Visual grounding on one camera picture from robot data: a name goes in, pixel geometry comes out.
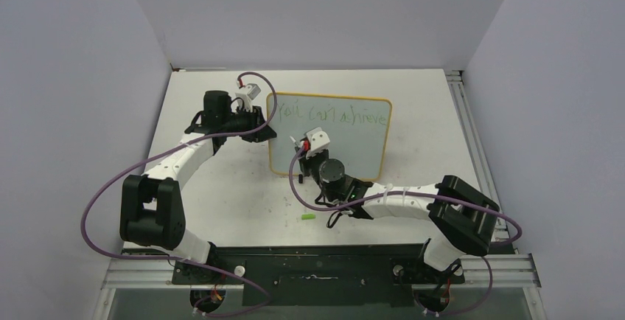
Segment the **yellow framed whiteboard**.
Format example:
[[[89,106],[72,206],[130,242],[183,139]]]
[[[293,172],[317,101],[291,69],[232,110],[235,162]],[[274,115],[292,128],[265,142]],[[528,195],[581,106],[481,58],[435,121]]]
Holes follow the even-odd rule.
[[[277,107],[269,126],[277,137],[269,141],[270,169],[287,175],[295,154],[294,139],[321,128],[329,134],[329,154],[346,172],[366,181],[380,177],[391,124],[391,101],[372,97],[279,92],[266,99],[267,112]]]

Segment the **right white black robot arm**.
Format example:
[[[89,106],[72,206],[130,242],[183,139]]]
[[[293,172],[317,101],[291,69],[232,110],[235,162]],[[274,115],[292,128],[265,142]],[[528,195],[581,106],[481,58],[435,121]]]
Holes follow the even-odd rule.
[[[320,212],[337,212],[351,218],[413,218],[431,222],[436,228],[417,261],[418,275],[435,282],[460,257],[484,257],[489,253],[500,207],[480,190],[455,175],[439,183],[418,187],[396,187],[362,181],[345,173],[327,150],[310,158],[297,150],[289,163],[289,174],[299,168],[320,190],[321,202],[309,206]]]

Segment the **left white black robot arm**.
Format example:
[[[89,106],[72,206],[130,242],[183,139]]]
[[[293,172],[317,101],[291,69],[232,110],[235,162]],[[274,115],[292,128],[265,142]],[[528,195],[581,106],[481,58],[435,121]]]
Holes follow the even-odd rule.
[[[194,278],[203,284],[216,280],[220,273],[216,246],[186,227],[181,190],[225,144],[226,133],[253,143],[276,138],[261,107],[252,103],[259,93],[257,85],[248,84],[234,96],[218,90],[204,94],[203,110],[185,129],[179,142],[182,148],[144,174],[129,175],[123,181],[119,227],[122,240],[192,260]]]

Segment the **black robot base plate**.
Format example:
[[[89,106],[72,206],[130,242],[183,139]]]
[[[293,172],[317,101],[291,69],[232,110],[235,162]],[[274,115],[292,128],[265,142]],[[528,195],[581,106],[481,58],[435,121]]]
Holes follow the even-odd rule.
[[[237,266],[243,276],[267,291],[223,276],[215,271],[176,262],[175,285],[218,285],[225,300],[234,298],[225,285],[242,286],[242,305],[268,301],[271,306],[352,306],[412,304],[409,287],[425,287],[425,294],[442,290],[446,284],[466,282],[468,265],[455,261],[443,274],[426,266],[421,244],[369,246],[280,246],[219,247],[215,268],[233,272]]]

